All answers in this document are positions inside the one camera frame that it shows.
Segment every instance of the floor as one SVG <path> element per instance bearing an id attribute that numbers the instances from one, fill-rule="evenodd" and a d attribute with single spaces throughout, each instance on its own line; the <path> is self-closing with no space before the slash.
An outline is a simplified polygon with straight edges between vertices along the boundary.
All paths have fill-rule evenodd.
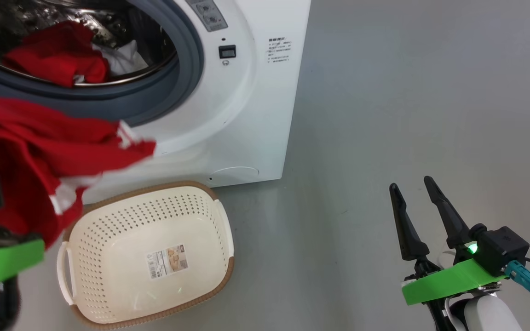
<path id="1" fill-rule="evenodd" d="M 431 175 L 469 226 L 530 242 L 530 1 L 313 0 L 284 178 L 217 190 L 236 267 L 214 299 L 132 331 L 430 330 L 408 307 L 388 186 L 442 249 Z M 76 331 L 55 250 L 17 330 Z M 530 330 L 530 296 L 501 294 Z"/>

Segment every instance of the white plastic basket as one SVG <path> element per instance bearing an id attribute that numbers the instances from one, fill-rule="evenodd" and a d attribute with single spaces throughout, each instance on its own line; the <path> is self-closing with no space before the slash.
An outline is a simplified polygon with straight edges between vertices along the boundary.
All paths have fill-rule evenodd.
<path id="1" fill-rule="evenodd" d="M 233 265 L 232 233 L 217 196 L 202 184 L 181 182 L 91 206 L 65 233 L 57 276 L 83 322 L 116 329 L 210 299 Z"/>

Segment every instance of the teal connector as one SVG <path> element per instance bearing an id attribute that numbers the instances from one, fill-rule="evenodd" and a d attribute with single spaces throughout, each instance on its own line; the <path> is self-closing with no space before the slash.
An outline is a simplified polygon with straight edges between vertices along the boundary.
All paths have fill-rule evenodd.
<path id="1" fill-rule="evenodd" d="M 517 260 L 511 261 L 504 273 L 530 293 L 530 271 Z"/>

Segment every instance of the sticker label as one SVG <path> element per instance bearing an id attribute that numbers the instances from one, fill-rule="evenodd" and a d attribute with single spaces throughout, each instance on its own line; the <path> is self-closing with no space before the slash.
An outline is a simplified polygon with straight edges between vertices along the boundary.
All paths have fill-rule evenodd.
<path id="1" fill-rule="evenodd" d="M 151 279 L 159 279 L 189 268 L 183 245 L 149 253 L 146 258 Z"/>
<path id="2" fill-rule="evenodd" d="M 270 38 L 267 47 L 267 63 L 280 63 L 290 61 L 292 42 L 286 37 Z"/>

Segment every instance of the red garment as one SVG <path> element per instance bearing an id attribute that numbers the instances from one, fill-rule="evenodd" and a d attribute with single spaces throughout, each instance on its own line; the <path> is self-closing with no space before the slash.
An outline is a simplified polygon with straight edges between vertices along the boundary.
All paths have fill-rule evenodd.
<path id="1" fill-rule="evenodd" d="M 76 75 L 90 83 L 105 82 L 109 64 L 91 47 L 93 36 L 84 25 L 65 21 L 25 37 L 3 63 L 65 87 L 73 86 Z"/>
<path id="2" fill-rule="evenodd" d="M 83 191 L 107 170 L 153 154 L 154 141 L 124 123 L 73 119 L 53 109 L 0 98 L 0 225 L 40 233 L 50 247 L 82 213 Z"/>

